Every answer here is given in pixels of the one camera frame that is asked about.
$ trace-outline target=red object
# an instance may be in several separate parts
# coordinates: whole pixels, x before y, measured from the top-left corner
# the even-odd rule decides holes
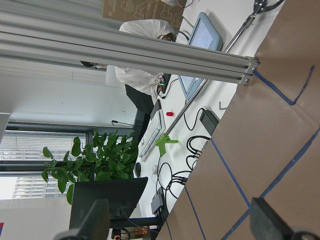
[[[167,111],[166,115],[169,116],[169,117],[172,117],[174,115],[174,113],[172,111]]]

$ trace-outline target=microphone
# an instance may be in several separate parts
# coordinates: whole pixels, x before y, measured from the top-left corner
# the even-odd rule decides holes
[[[112,120],[111,123],[112,123],[113,126],[114,126],[114,123],[115,123],[115,124],[126,124],[126,125],[130,125],[130,126],[135,126],[135,127],[142,128],[142,126],[138,126],[138,125],[134,125],[134,124],[129,124],[129,123],[121,122],[121,121],[116,121],[116,120]]]

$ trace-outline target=black mouse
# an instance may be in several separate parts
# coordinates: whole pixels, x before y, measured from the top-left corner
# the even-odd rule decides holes
[[[141,174],[141,164],[140,164],[140,162],[136,162],[135,163],[133,170],[134,170],[135,175],[139,178],[140,174]]]

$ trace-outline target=power adapter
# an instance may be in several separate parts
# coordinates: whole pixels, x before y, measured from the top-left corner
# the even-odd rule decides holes
[[[212,136],[219,123],[218,117],[215,113],[211,110],[202,110],[200,121],[210,136]]]

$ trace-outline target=keyboard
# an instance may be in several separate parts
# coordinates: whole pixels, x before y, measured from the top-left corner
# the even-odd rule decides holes
[[[149,125],[138,145],[139,154],[138,157],[144,162],[155,146],[155,141],[165,132],[165,119],[164,112],[159,109],[155,112],[153,118],[149,122]]]

